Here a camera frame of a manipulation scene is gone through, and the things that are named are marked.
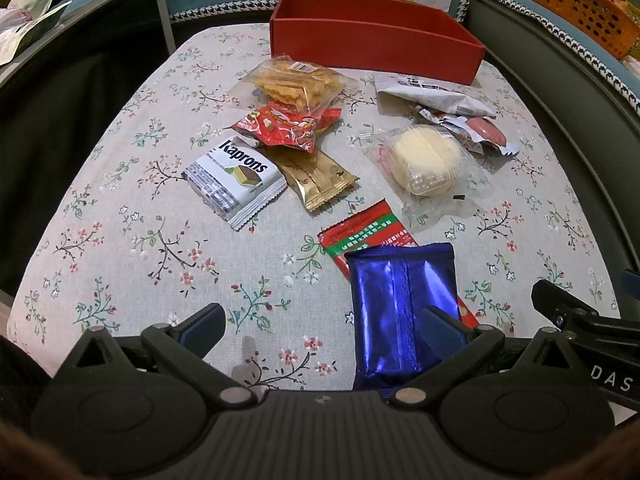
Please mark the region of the floral tablecloth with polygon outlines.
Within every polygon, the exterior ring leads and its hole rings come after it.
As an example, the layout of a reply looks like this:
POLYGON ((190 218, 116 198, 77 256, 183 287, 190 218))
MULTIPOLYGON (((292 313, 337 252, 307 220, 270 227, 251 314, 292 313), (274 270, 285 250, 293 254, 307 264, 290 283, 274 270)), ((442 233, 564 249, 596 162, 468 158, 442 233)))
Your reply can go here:
MULTIPOLYGON (((284 192, 235 231, 183 179, 186 165, 224 140, 241 116, 232 86, 268 58, 264 24, 207 29, 189 39, 124 105, 61 200, 30 256, 9 320, 10 339, 55 372, 88 327, 135 335, 177 324, 210 302, 226 310, 209 362, 238 382, 271 388, 348 389, 355 373, 349 282, 318 234, 385 200, 402 203, 364 154, 372 134, 410 124, 401 101, 379 96, 357 70, 343 119, 322 150, 354 174, 354 188, 306 211, 284 192)), ((618 312, 584 214, 532 113, 483 63, 466 93, 488 104, 520 150, 485 157, 490 193, 434 226, 421 244, 450 242, 460 297, 481 321, 513 336, 544 325, 530 291, 545 278, 600 313, 618 312)))

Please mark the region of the white Kaprons wafer packet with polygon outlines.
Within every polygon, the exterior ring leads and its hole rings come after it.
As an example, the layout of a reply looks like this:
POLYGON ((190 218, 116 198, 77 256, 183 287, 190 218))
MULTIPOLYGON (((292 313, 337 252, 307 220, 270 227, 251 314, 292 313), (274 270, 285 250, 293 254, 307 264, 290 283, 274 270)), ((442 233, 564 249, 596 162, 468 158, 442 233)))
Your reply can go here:
POLYGON ((278 166, 238 136, 230 136, 184 168, 196 194, 239 231, 288 187, 278 166))

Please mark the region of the white gluten strip snack bag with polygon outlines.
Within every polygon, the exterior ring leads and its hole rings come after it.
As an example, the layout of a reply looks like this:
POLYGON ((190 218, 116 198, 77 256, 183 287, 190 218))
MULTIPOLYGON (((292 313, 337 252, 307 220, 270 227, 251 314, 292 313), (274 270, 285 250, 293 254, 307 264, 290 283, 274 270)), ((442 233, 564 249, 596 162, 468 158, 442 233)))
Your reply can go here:
POLYGON ((450 115, 495 117, 496 112, 480 100, 438 84, 429 84, 415 76, 378 74, 374 76, 378 93, 406 100, 450 115))

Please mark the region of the round white cake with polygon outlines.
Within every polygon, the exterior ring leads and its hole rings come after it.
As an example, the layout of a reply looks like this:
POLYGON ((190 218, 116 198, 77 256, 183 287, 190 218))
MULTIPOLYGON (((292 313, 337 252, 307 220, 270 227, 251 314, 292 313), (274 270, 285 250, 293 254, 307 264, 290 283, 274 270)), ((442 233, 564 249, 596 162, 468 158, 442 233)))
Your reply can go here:
POLYGON ((431 226, 445 214, 474 212, 492 195, 476 158, 442 127, 410 126, 372 134, 362 148, 402 203, 414 226, 431 226))

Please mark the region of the red cardboard box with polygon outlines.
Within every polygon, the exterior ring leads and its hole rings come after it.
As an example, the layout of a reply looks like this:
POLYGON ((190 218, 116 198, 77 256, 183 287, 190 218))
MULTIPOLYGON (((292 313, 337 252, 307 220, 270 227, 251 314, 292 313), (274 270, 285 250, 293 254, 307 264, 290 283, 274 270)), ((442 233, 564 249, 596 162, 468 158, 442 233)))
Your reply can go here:
POLYGON ((279 0, 273 56, 472 84, 486 49, 454 18, 400 0, 279 0))

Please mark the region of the gold foil snack packet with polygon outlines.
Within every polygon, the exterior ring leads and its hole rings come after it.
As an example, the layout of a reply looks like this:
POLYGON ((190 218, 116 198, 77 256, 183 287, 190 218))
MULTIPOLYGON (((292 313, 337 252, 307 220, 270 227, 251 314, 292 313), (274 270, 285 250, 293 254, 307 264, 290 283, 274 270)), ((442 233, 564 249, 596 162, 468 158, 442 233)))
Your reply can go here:
POLYGON ((260 149, 278 166, 288 186, 300 198, 306 211, 315 211, 353 186, 358 177, 320 150, 308 153, 294 148, 264 146, 260 149))

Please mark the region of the clear bag of yellow crackers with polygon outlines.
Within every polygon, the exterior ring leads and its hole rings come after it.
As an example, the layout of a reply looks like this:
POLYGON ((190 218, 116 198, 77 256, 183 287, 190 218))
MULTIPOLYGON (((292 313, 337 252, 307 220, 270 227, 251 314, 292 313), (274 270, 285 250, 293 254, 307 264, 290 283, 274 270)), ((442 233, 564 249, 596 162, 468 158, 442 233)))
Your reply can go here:
POLYGON ((241 79, 252 84, 270 100, 312 113, 328 106, 343 90, 357 87, 357 81, 322 65, 277 56, 260 63, 241 79))

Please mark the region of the red Trolli gummy bag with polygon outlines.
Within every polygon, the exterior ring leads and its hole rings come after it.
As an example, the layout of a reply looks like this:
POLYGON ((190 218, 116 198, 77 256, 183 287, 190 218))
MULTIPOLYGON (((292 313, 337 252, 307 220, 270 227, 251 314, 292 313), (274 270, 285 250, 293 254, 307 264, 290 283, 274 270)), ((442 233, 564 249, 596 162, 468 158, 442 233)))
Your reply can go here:
POLYGON ((292 148, 312 153, 317 134, 330 128, 341 117, 342 110, 338 107, 320 108, 314 113, 307 113, 271 101, 246 114, 231 129, 270 148, 292 148))

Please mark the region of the red green snack sachet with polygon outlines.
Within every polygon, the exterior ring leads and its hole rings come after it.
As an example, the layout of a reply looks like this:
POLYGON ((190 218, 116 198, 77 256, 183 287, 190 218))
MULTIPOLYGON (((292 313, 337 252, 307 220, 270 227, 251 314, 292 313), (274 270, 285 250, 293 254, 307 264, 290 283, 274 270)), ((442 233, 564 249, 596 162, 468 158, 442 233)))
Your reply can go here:
POLYGON ((418 244, 386 200, 323 230, 318 241, 349 279, 361 322, 416 322, 422 309, 435 307, 477 326, 458 295, 452 245, 418 244))

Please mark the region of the white pink sausage packet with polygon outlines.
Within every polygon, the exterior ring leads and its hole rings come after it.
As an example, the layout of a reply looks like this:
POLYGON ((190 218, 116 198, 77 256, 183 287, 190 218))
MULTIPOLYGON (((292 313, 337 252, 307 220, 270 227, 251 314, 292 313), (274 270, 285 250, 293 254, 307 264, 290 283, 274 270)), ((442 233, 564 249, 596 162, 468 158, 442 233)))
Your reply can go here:
POLYGON ((472 153, 483 154, 484 148, 491 148, 502 156, 520 152, 520 144, 506 140, 506 135, 486 118, 445 114, 440 118, 440 125, 472 153))

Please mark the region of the white plastic bag on table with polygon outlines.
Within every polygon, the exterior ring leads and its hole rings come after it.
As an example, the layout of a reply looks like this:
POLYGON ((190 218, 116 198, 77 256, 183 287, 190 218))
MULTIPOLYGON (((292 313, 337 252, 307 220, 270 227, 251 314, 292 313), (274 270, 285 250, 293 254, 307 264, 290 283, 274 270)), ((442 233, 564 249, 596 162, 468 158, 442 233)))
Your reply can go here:
POLYGON ((1 65, 9 64, 26 37, 38 26, 59 18, 68 2, 52 6, 53 0, 10 0, 1 9, 1 65))

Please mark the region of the orange plastic basket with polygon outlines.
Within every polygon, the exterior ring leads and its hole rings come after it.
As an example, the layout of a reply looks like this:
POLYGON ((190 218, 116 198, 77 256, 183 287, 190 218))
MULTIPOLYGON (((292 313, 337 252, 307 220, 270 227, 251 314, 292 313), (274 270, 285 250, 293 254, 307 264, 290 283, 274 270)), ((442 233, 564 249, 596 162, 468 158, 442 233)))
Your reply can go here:
POLYGON ((612 0, 533 0, 588 35, 614 58, 639 53, 639 25, 612 0))

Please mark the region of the blue foil snack packet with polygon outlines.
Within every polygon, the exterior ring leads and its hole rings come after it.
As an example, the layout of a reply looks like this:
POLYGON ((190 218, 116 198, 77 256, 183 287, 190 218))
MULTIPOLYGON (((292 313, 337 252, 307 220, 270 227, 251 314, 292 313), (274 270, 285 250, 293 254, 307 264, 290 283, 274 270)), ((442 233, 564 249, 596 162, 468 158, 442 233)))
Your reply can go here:
POLYGON ((451 244, 381 245, 350 252, 346 260, 356 390, 389 392, 466 346, 451 244))

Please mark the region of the dark green sofa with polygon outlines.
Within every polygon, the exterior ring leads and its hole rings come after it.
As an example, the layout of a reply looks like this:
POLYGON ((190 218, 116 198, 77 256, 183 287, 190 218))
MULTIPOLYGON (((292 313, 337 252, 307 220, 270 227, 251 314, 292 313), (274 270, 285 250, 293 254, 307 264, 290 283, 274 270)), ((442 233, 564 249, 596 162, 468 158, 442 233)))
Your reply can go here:
POLYGON ((639 267, 639 84, 575 27, 524 0, 470 0, 465 26, 540 121, 620 302, 639 267))

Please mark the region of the dark side table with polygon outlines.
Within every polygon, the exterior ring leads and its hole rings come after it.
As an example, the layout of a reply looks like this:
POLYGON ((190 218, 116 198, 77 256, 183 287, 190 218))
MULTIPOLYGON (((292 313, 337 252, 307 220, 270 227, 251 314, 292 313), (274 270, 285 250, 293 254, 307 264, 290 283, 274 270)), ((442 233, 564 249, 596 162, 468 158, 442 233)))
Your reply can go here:
POLYGON ((165 0, 90 0, 2 67, 2 292, 16 293, 96 142, 174 49, 165 0))

